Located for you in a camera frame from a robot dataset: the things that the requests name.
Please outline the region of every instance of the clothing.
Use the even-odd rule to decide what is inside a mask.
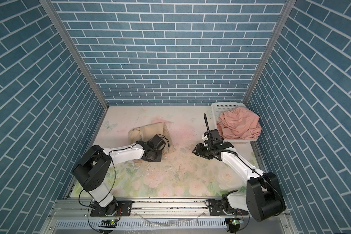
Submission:
[[[240,106],[220,115],[217,129],[224,139],[255,140],[261,133],[260,117]]]
[[[163,155],[172,153],[176,150],[173,146],[172,139],[169,136],[168,128],[166,127],[164,122],[160,122],[157,124],[149,124],[143,127],[131,129],[129,131],[129,143],[132,144],[137,140],[142,140],[146,142],[153,138],[153,136],[156,134],[162,134],[169,140],[170,147],[168,148],[167,140],[163,139],[165,142],[165,147],[162,151]]]

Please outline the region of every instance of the crumpled pink fabric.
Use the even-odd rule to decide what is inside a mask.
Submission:
[[[260,117],[244,106],[220,114],[217,129],[224,139],[255,140],[260,136]]]

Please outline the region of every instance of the tile wall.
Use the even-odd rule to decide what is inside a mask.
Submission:
[[[0,1],[0,234],[40,231],[102,114],[39,1]]]
[[[285,0],[52,1],[109,105],[241,101]]]
[[[300,233],[351,233],[351,0],[297,0],[249,108]]]

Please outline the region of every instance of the laundry basket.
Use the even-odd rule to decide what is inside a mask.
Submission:
[[[217,122],[220,122],[220,114],[228,111],[233,110],[239,106],[246,107],[245,104],[241,102],[215,102],[212,103],[212,115],[213,115],[213,122],[215,124],[215,129],[217,129]],[[246,143],[246,142],[255,142],[255,140],[236,140],[236,139],[225,139],[227,142],[234,142],[234,143]]]

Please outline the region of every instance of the black mounting plate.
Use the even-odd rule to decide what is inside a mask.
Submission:
[[[213,201],[213,203],[215,203],[215,204],[208,204],[210,206],[209,207],[209,215],[210,216],[226,215],[226,213],[223,211],[223,207],[221,205],[221,200]],[[240,210],[242,215],[248,215],[248,211],[241,210],[241,209],[237,209],[237,210]]]
[[[121,208],[121,216],[130,216],[132,201],[117,201],[118,207]],[[94,208],[91,209],[91,217],[107,217],[104,215],[104,208],[98,205],[98,203],[91,204]]]

